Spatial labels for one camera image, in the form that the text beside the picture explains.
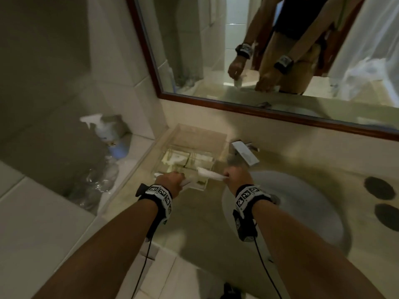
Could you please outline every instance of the beige countertop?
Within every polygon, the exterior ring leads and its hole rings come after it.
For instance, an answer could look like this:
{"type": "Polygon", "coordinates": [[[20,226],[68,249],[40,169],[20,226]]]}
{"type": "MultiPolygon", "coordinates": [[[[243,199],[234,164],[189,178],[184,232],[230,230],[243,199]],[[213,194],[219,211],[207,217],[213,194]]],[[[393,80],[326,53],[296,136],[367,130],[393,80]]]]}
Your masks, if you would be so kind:
{"type": "MultiPolygon", "coordinates": [[[[102,215],[111,220],[137,201],[134,196],[141,183],[150,185],[151,171],[162,152],[171,130],[154,145],[130,180],[111,201],[102,215]]],[[[399,233],[383,226],[374,215],[376,204],[387,203],[399,208],[399,199],[381,201],[363,186],[367,176],[333,169],[307,166],[298,159],[289,159],[261,151],[261,161],[252,170],[276,170],[296,176],[317,188],[338,208],[346,221],[352,246],[348,259],[359,268],[387,299],[397,297],[399,283],[399,233]]],[[[222,171],[227,149],[215,165],[222,171]]],[[[385,179],[396,192],[399,182],[385,179]]],[[[242,243],[227,224],[222,210],[222,182],[208,182],[205,191],[188,189],[174,200],[174,211],[166,225],[160,226],[153,242],[172,250],[193,264],[229,281],[259,298],[277,298],[256,251],[242,243]]],[[[268,270],[283,298],[287,292],[274,264],[268,270]]]]}

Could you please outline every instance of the hand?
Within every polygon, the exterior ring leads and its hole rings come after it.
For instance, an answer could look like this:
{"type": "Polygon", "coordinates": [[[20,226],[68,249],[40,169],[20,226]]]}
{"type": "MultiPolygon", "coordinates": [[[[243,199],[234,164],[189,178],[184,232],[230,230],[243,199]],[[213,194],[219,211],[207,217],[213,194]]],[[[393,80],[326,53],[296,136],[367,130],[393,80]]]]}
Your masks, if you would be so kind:
{"type": "Polygon", "coordinates": [[[243,56],[237,55],[234,61],[230,64],[228,74],[233,80],[238,80],[240,75],[244,71],[245,63],[247,59],[243,56]]]}
{"type": "Polygon", "coordinates": [[[261,79],[256,84],[255,90],[261,92],[272,91],[282,76],[283,74],[280,72],[280,70],[272,68],[272,70],[261,76],[261,79]]]}
{"type": "Polygon", "coordinates": [[[246,168],[228,167],[224,170],[223,175],[229,177],[225,179],[224,182],[227,184],[234,196],[236,195],[238,188],[242,185],[254,184],[252,176],[249,174],[246,168]]]}
{"type": "Polygon", "coordinates": [[[172,199],[173,199],[176,198],[179,195],[180,191],[182,190],[180,184],[185,178],[186,177],[184,176],[184,173],[170,172],[158,176],[155,180],[155,183],[157,185],[163,186],[164,188],[167,188],[169,192],[172,194],[172,199]]]}

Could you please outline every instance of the sink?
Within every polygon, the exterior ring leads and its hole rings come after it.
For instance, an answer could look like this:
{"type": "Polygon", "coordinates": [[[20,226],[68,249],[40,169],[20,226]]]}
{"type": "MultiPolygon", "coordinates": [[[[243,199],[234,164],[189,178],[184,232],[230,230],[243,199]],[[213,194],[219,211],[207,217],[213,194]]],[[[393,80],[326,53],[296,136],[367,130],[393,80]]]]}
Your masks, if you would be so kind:
{"type": "MultiPolygon", "coordinates": [[[[351,241],[348,229],[334,206],[321,192],[301,179],[281,172],[254,171],[251,176],[262,191],[279,198],[278,206],[282,210],[315,231],[326,242],[339,248],[345,255],[349,253],[351,241]]],[[[222,195],[222,207],[230,228],[238,237],[233,218],[235,197],[227,187],[222,195]]],[[[262,256],[270,257],[259,227],[256,229],[259,250],[262,256]]],[[[254,243],[246,244],[256,250],[254,243]]]]}

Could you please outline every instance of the black cable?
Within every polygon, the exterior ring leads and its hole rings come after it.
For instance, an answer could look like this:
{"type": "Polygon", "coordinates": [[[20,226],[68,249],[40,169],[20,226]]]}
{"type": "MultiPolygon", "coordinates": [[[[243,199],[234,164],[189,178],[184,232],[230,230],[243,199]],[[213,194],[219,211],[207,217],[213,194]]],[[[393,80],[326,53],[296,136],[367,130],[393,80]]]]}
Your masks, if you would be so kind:
{"type": "Polygon", "coordinates": [[[266,268],[265,264],[263,263],[263,259],[262,259],[262,256],[261,256],[261,252],[259,251],[259,247],[258,247],[258,244],[257,244],[257,242],[256,242],[256,237],[254,237],[254,240],[255,240],[256,249],[257,249],[258,254],[259,254],[259,258],[260,258],[261,261],[262,261],[263,268],[265,269],[267,276],[269,277],[270,281],[272,282],[272,285],[274,286],[274,288],[275,288],[275,290],[276,290],[276,292],[277,292],[277,294],[278,294],[278,297],[279,297],[280,299],[282,299],[282,297],[281,297],[281,295],[280,295],[280,292],[278,291],[276,285],[275,285],[274,282],[273,282],[272,277],[270,277],[269,272],[267,271],[267,268],[266,268]]]}
{"type": "Polygon", "coordinates": [[[141,273],[140,273],[140,276],[138,277],[137,284],[136,284],[136,287],[134,288],[134,292],[133,292],[133,295],[132,295],[132,298],[131,298],[131,299],[133,299],[134,294],[135,294],[136,291],[137,291],[138,283],[140,282],[140,279],[141,279],[141,276],[142,276],[142,274],[143,274],[144,268],[146,267],[146,263],[147,263],[147,259],[148,259],[148,254],[149,254],[149,252],[150,252],[151,243],[152,243],[152,238],[150,239],[150,243],[149,243],[149,245],[148,245],[148,250],[147,250],[146,259],[145,259],[145,261],[144,261],[143,268],[141,269],[141,273]]]}

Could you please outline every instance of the soap dispenser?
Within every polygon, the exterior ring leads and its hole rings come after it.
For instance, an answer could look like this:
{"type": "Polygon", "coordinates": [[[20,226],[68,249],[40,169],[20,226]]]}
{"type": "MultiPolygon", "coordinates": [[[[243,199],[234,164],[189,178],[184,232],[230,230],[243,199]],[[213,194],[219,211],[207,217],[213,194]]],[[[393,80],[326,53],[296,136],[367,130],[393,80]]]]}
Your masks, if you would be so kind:
{"type": "Polygon", "coordinates": [[[90,124],[95,124],[95,132],[99,138],[107,145],[110,154],[116,158],[121,159],[128,155],[128,147],[121,141],[115,130],[115,123],[105,123],[102,120],[102,114],[94,114],[82,116],[80,121],[87,124],[90,129],[90,124]]]}

